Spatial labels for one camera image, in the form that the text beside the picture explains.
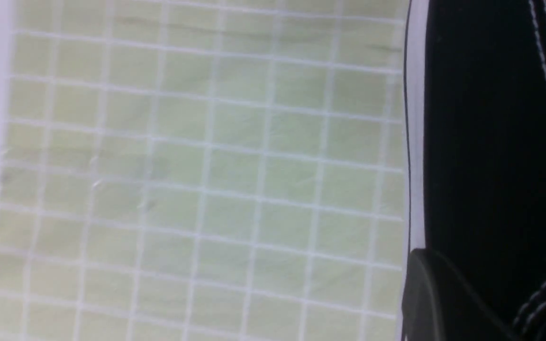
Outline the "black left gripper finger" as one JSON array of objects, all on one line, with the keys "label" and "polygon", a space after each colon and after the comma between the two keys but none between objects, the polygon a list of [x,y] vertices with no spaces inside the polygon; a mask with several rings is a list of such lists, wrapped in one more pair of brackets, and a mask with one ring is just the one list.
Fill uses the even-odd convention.
[{"label": "black left gripper finger", "polygon": [[408,256],[401,301],[403,341],[518,341],[455,266],[434,250]]}]

